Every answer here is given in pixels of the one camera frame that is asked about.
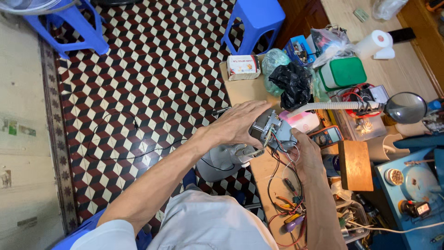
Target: plastic bag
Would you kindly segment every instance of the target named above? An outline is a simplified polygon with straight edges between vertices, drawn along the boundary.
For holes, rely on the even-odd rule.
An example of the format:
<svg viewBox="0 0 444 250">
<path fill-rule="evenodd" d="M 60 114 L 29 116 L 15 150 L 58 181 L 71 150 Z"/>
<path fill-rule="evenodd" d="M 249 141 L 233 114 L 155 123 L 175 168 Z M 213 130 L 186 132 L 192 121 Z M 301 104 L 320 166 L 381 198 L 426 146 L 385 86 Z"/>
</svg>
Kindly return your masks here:
<svg viewBox="0 0 444 250">
<path fill-rule="evenodd" d="M 342 182 L 337 181 L 330 186 L 332 194 L 337 194 L 341 199 L 345 201 L 352 200 L 353 191 L 342 189 Z"/>
<path fill-rule="evenodd" d="M 372 15 L 376 19 L 390 20 L 407 2 L 408 0 L 376 0 Z"/>
<path fill-rule="evenodd" d="M 280 96 L 284 90 L 278 88 L 274 83 L 268 80 L 274 69 L 279 65 L 287 65 L 291 62 L 287 54 L 278 48 L 269 50 L 262 60 L 262 73 L 264 74 L 264 85 L 268 93 L 275 97 Z"/>
<path fill-rule="evenodd" d="M 316 74 L 312 68 L 309 68 L 310 73 L 313 75 L 312 85 L 313 85 L 313 98 L 315 102 L 331 102 L 332 100 L 323 90 L 323 83 L 321 76 Z"/>
<path fill-rule="evenodd" d="M 307 68 L 299 66 L 297 60 L 278 66 L 269 80 L 284 90 L 281 107 L 289 112 L 304 106 L 311 98 L 312 75 Z"/>
<path fill-rule="evenodd" d="M 332 58 L 349 57 L 358 51 L 344 31 L 313 28 L 310 32 L 314 44 L 322 53 L 313 62 L 311 67 L 314 69 L 326 64 Z"/>
</svg>

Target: wooden cabinet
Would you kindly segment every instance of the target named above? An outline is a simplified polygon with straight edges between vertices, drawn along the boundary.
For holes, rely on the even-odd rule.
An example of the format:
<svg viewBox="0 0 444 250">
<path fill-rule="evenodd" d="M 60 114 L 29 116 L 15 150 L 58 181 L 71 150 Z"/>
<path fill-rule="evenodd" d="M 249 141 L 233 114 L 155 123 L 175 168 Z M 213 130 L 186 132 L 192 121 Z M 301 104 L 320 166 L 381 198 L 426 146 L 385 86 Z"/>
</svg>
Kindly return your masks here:
<svg viewBox="0 0 444 250">
<path fill-rule="evenodd" d="M 325 28 L 330 23 L 321 0 L 280 0 L 279 3 L 286 17 L 274 43 L 276 48 L 284 48 L 294 36 L 307 37 L 311 28 Z"/>
</svg>

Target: white shirt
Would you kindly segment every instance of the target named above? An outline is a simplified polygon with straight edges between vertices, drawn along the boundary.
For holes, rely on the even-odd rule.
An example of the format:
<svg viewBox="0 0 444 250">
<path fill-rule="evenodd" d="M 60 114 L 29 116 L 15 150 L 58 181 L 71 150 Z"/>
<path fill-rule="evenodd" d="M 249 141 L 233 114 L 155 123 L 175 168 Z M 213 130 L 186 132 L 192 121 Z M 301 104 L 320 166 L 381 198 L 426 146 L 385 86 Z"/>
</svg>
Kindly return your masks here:
<svg viewBox="0 0 444 250">
<path fill-rule="evenodd" d="M 106 222 L 79 238 L 71 250 L 136 250 L 125 220 Z M 187 190 L 171 198 L 159 233 L 148 250 L 278 249 L 262 221 L 229 196 Z"/>
</svg>

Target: blue box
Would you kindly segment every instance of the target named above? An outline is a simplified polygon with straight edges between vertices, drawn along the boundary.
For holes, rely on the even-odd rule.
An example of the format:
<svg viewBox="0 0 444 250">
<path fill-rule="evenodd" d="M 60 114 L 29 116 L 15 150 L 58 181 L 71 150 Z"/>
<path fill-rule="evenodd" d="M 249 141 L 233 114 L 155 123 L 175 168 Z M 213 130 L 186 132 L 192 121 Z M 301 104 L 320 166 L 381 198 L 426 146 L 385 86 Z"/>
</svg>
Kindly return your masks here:
<svg viewBox="0 0 444 250">
<path fill-rule="evenodd" d="M 309 64 L 313 63 L 316 59 L 314 57 L 313 52 L 311 51 L 310 47 L 308 46 L 307 40 L 303 35 L 301 36 L 295 36 L 288 41 L 288 43 L 285 45 L 284 49 L 282 50 L 285 54 L 288 55 L 291 61 L 297 60 L 300 66 L 308 66 Z M 299 56 L 297 55 L 297 52 L 299 51 L 306 51 L 307 52 L 307 62 L 303 63 Z"/>
</svg>

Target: person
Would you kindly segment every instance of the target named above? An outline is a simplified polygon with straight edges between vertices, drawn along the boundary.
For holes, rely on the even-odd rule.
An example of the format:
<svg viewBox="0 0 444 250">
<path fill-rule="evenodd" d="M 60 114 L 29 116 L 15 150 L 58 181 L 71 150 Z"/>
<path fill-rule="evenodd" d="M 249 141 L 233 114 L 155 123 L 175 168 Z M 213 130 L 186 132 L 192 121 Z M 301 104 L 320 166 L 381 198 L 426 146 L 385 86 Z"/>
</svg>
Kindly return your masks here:
<svg viewBox="0 0 444 250">
<path fill-rule="evenodd" d="M 71 249 L 136 249 L 135 235 L 211 148 L 236 143 L 263 148 L 248 130 L 270 107 L 265 101 L 236 104 L 211 125 L 197 129 L 189 140 L 120 194 L 107 207 L 96 229 L 79 238 Z M 296 129 L 292 133 L 300 152 L 297 172 L 305 193 L 308 249 L 346 249 L 321 151 L 304 133 Z M 293 153 L 297 155 L 298 151 L 293 149 Z M 169 200 L 159 233 L 148 249 L 259 250 L 278 249 L 278 246 L 262 221 L 234 198 L 210 196 L 190 184 Z"/>
</svg>

